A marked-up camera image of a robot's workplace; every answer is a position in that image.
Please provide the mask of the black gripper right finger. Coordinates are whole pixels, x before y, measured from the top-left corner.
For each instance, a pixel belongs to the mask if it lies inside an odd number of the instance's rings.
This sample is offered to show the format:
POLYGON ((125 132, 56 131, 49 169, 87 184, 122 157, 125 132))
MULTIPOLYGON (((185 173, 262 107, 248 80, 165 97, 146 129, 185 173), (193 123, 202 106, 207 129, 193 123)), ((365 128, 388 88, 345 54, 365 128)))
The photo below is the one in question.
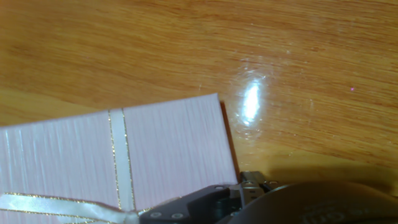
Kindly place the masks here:
POLYGON ((239 193, 242 207, 246 207, 265 193, 280 187, 280 182, 266 179, 259 171, 241 172, 240 178, 242 182, 239 184, 239 193))

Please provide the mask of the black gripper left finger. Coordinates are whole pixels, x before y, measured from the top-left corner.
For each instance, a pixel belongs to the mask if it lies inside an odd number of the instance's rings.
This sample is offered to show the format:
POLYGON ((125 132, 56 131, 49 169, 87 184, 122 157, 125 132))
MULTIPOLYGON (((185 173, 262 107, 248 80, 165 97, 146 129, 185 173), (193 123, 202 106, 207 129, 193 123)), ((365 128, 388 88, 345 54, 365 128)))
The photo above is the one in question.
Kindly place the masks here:
POLYGON ((239 190, 211 185, 142 213, 140 224, 217 223, 241 208, 239 190))

